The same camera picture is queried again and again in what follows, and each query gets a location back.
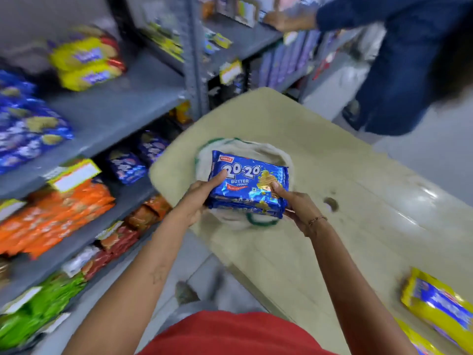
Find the white bag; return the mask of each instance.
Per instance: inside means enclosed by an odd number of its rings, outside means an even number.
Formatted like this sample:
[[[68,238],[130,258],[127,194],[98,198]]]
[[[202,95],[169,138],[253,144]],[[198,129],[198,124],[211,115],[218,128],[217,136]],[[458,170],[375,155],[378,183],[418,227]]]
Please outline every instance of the white bag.
[[[294,165],[289,154],[271,144],[246,142],[238,138],[211,140],[200,148],[195,158],[195,178],[197,180],[207,181],[209,179],[213,150],[286,166],[289,172],[289,190],[294,188]],[[222,223],[229,225],[234,230],[243,230],[251,225],[269,226],[278,222],[277,218],[267,215],[242,214],[228,209],[211,209],[210,211]]]

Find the beige countertop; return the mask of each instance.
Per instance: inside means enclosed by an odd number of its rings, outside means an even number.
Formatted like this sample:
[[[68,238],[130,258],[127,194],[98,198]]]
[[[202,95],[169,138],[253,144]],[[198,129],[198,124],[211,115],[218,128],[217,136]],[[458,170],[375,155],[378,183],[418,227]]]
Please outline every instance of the beige countertop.
[[[287,152],[295,189],[326,210],[393,316],[445,354],[461,353],[402,306],[399,288],[415,266],[473,301],[472,208],[271,89],[225,103],[169,146],[151,168],[151,179],[170,203],[195,180],[198,148],[218,137],[270,143]],[[325,197],[334,198],[339,210],[331,213]],[[232,231],[207,214],[192,230],[271,311],[297,323],[327,350],[350,353],[311,244],[291,221]]]

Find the foot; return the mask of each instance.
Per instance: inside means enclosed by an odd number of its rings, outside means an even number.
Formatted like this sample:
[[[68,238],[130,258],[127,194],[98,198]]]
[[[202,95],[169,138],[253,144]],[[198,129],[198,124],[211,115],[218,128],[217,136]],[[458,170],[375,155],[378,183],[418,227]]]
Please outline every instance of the foot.
[[[176,284],[174,296],[179,306],[190,302],[198,302],[199,296],[186,282],[178,281]]]

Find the red shirt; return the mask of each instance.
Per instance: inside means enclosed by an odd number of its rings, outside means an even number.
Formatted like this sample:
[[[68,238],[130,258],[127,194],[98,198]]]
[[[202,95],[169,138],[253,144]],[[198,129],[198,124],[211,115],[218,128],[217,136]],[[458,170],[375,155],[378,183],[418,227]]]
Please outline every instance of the red shirt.
[[[200,311],[157,335],[139,355],[334,355],[296,324],[263,312]]]

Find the shopkeeper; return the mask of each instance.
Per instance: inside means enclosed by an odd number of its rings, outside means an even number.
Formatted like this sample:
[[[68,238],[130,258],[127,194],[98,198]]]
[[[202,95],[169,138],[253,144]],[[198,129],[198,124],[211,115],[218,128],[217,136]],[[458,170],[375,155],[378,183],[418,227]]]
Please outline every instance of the shopkeeper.
[[[191,185],[151,240],[107,290],[70,339],[63,355],[133,355],[163,290],[187,228],[198,221],[210,191],[227,176]],[[353,355],[417,355],[417,351],[353,263],[327,218],[308,195],[287,192],[286,211],[309,237]],[[180,307],[140,352],[158,354],[329,355],[310,334],[265,312],[232,314],[210,310],[196,294],[181,296]]]
[[[271,12],[264,22],[282,32],[384,22],[379,55],[339,118],[354,131],[401,136],[414,130],[432,103],[456,98],[473,83],[472,6],[473,0],[334,0],[316,15]],[[459,28],[462,20],[466,30]]]

